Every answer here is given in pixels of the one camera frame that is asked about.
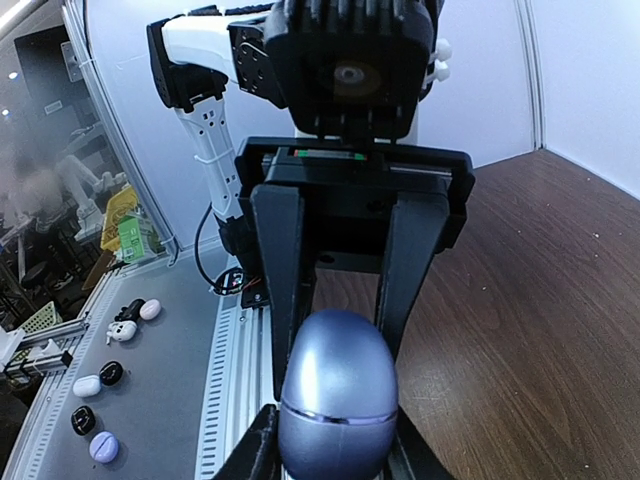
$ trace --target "black earbud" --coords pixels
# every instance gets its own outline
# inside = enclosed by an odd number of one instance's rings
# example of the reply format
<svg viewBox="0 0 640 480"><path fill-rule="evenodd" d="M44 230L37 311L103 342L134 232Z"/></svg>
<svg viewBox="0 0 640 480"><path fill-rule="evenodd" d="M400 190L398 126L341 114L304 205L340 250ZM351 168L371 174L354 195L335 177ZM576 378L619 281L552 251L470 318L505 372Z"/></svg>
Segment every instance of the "black earbud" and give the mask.
<svg viewBox="0 0 640 480"><path fill-rule="evenodd" d="M71 426L74 432L84 437L96 426L96 416L93 410L86 405L76 409L76 411L71 414Z"/></svg>
<svg viewBox="0 0 640 480"><path fill-rule="evenodd" d="M122 375L124 375L124 368L120 363L112 360L100 369L100 383L112 387L120 381Z"/></svg>

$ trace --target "person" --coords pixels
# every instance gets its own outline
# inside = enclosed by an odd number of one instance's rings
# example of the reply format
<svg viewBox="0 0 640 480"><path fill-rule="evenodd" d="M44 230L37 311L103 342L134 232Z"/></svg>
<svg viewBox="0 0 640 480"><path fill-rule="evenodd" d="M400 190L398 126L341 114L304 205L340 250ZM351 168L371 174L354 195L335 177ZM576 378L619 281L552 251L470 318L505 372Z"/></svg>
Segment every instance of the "person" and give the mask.
<svg viewBox="0 0 640 480"><path fill-rule="evenodd" d="M35 219L30 238L34 256L38 261L50 263L52 272L58 277L53 289L61 290L73 281L71 271L75 269L76 262L58 236L57 226L68 209L62 197L60 178L52 169L37 166L31 157L24 154L15 156L14 175L17 188L14 189L12 203L19 218L28 216ZM54 254L62 259L64 266Z"/></svg>

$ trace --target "green box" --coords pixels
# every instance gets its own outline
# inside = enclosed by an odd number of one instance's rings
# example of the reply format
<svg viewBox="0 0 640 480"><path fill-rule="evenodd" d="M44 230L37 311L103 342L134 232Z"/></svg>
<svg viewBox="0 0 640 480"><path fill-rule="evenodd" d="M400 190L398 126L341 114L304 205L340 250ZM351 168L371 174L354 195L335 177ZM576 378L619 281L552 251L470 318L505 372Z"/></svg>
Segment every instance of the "green box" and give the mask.
<svg viewBox="0 0 640 480"><path fill-rule="evenodd" d="M160 251L158 235L149 220L128 213L118 224L118 235L125 263L137 263L155 258Z"/></svg>

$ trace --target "yellow container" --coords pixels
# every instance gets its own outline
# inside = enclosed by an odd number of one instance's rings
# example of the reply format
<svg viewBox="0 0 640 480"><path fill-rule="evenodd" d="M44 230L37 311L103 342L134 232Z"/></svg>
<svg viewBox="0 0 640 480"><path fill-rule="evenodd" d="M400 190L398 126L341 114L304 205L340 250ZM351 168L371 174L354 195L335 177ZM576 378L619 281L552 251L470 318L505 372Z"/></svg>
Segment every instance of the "yellow container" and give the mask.
<svg viewBox="0 0 640 480"><path fill-rule="evenodd" d="M120 249L118 223L129 211L138 205L138 196L133 187L129 186L116 193L107 203L107 213L104 215L104 227L100 247L112 252Z"/></svg>

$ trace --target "glass panel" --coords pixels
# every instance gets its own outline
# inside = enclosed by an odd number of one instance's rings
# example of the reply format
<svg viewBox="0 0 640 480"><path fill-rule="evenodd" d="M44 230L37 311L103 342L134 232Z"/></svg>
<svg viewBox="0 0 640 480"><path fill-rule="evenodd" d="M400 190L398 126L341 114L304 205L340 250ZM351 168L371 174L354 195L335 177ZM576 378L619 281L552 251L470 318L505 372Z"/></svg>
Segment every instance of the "glass panel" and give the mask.
<svg viewBox="0 0 640 480"><path fill-rule="evenodd" d="M0 40L0 325L74 319L110 263L159 250L48 2Z"/></svg>
<svg viewBox="0 0 640 480"><path fill-rule="evenodd" d="M18 0L0 0L0 17L7 13L16 3L18 3Z"/></svg>

